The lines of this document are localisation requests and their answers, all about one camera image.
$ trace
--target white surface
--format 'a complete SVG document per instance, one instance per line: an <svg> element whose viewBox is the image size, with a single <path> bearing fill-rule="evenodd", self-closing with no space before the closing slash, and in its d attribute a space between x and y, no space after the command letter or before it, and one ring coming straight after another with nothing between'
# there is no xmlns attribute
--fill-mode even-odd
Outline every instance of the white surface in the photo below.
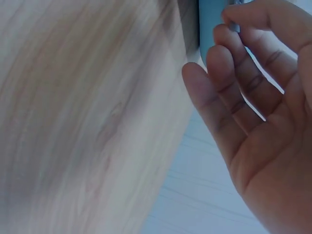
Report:
<svg viewBox="0 0 312 234"><path fill-rule="evenodd" d="M194 112L141 234L267 234L237 194Z"/></svg>

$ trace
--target skin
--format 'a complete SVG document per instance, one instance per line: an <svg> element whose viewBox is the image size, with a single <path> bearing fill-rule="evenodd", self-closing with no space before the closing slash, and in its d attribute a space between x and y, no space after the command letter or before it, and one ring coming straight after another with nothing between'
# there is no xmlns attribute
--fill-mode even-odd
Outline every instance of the skin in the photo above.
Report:
<svg viewBox="0 0 312 234"><path fill-rule="evenodd" d="M205 72L188 63L183 79L216 140L233 183L272 234L312 233L312 16L284 0L229 6L214 29ZM228 28L241 25L237 34ZM269 42L272 31L298 54ZM244 46L282 87L263 76ZM242 94L264 116L262 120Z"/></svg>

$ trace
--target pinky finger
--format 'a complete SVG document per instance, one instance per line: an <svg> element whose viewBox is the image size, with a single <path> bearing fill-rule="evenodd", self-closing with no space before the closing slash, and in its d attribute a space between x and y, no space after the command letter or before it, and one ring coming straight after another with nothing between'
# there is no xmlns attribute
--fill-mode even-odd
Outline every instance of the pinky finger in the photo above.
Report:
<svg viewBox="0 0 312 234"><path fill-rule="evenodd" d="M229 166L247 135L224 106L207 73L199 65L186 64L182 74L194 106L212 133Z"/></svg>

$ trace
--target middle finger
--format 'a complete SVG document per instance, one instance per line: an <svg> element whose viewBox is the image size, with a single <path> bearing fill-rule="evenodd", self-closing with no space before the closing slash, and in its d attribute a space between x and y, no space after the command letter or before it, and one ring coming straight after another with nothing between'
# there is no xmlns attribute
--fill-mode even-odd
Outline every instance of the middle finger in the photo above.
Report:
<svg viewBox="0 0 312 234"><path fill-rule="evenodd" d="M239 35L226 25L219 25L214 29L214 40L231 52L236 77L246 98L264 117L272 114L282 102L283 94L259 70Z"/></svg>

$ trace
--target blue object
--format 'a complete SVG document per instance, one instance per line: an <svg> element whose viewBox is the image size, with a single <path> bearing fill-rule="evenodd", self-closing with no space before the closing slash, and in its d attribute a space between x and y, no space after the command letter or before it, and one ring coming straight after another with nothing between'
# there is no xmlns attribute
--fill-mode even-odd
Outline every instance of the blue object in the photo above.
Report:
<svg viewBox="0 0 312 234"><path fill-rule="evenodd" d="M222 10L229 4L229 0L199 0L199 31L200 54L206 65L206 55L214 43L213 29L222 23Z"/></svg>

